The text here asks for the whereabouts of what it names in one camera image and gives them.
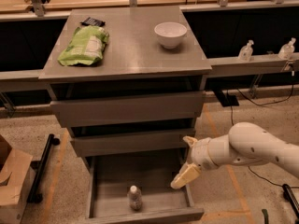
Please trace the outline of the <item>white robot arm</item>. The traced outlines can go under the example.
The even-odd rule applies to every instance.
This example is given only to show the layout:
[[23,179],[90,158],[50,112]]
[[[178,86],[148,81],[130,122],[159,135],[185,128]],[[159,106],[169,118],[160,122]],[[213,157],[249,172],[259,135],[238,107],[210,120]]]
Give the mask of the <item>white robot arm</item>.
[[226,135],[197,140],[184,136],[189,157],[170,186],[181,189],[202,171],[218,169],[222,165],[264,165],[274,163],[299,177],[299,146],[287,143],[258,125],[239,122]]

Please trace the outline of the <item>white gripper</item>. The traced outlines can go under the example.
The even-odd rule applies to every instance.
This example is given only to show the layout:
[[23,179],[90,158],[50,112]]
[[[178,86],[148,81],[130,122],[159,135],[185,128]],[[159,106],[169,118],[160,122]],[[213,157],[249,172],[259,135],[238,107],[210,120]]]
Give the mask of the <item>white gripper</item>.
[[201,169],[205,171],[214,170],[217,165],[210,158],[208,144],[210,138],[197,140],[191,136],[184,136],[183,141],[192,148],[191,158],[193,163],[185,162],[178,174],[175,176],[170,186],[172,189],[181,189],[192,182],[201,174]]

